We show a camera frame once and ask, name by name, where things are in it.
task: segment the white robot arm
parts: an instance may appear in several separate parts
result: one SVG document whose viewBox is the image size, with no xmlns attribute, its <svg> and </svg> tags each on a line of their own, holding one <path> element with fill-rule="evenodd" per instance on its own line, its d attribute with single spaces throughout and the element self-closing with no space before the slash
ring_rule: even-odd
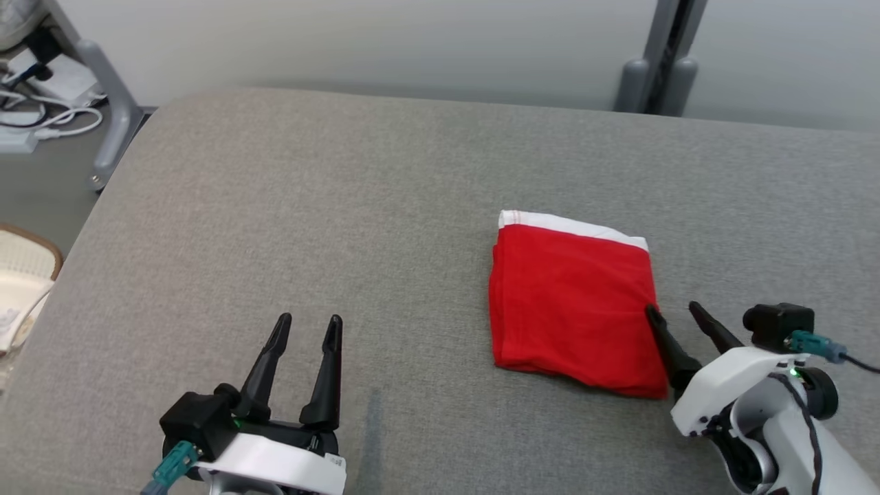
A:
<svg viewBox="0 0 880 495">
<path fill-rule="evenodd" d="M 682 351 L 656 308 L 647 309 L 676 399 L 672 420 L 683 435 L 715 444 L 740 492 L 880 495 L 819 421 L 837 411 L 833 381 L 805 367 L 809 353 L 790 350 L 794 332 L 812 334 L 812 310 L 787 304 L 750 310 L 746 327 L 763 348 L 743 346 L 699 303 L 690 310 L 722 354 L 706 366 Z"/>
<path fill-rule="evenodd" d="M 164 459 L 142 495 L 164 495 L 180 477 L 209 484 L 210 495 L 342 495 L 346 464 L 339 427 L 342 318 L 330 319 L 312 401 L 299 424 L 272 421 L 268 407 L 275 367 L 287 346 L 282 314 L 239 393 L 228 383 L 211 395 L 186 392 L 159 420 Z"/>
</svg>

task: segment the gray fabric surface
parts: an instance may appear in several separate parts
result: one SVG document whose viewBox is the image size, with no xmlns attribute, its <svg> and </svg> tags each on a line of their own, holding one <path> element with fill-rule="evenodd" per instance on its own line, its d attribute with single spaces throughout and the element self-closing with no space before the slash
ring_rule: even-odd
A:
<svg viewBox="0 0 880 495">
<path fill-rule="evenodd" d="M 349 493 L 733 492 L 671 402 L 493 366 L 497 213 L 646 237 L 671 330 L 704 362 L 691 299 L 743 339 L 758 302 L 813 307 L 877 362 L 877 157 L 870 135 L 644 115 L 256 89 L 175 102 L 110 180 L 0 403 L 2 491 L 136 492 L 161 414 L 239 385 L 290 311 L 280 418 L 308 400 L 330 315 L 346 323 Z M 841 395 L 829 428 L 880 480 L 880 380 L 823 367 Z"/>
</svg>

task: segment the folded red fabric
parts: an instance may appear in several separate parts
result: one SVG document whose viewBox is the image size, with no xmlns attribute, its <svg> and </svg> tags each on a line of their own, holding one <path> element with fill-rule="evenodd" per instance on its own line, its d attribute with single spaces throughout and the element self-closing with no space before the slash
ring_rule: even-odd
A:
<svg viewBox="0 0 880 495">
<path fill-rule="evenodd" d="M 493 254 L 489 316 L 497 366 L 666 397 L 645 317 L 645 306 L 656 304 L 645 239 L 554 215 L 502 211 Z"/>
</svg>

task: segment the white wall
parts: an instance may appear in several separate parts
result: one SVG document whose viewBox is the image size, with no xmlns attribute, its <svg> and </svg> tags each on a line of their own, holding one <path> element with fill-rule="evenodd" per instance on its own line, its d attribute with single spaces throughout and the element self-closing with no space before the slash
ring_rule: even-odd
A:
<svg viewBox="0 0 880 495">
<path fill-rule="evenodd" d="M 880 130 L 880 2 L 708 0 L 684 116 Z"/>
<path fill-rule="evenodd" d="M 611 109 L 656 0 L 58 0 L 142 106 L 219 85 Z"/>
</svg>

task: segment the gray floor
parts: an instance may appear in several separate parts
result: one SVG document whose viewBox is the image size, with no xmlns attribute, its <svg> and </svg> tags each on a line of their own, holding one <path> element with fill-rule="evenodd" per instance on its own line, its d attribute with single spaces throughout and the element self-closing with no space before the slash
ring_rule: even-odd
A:
<svg viewBox="0 0 880 495">
<path fill-rule="evenodd" d="M 92 132 L 42 141 L 27 155 L 0 154 L 0 223 L 39 234 L 68 254 L 98 200 L 86 179 L 106 132 L 109 109 L 103 112 Z"/>
</svg>

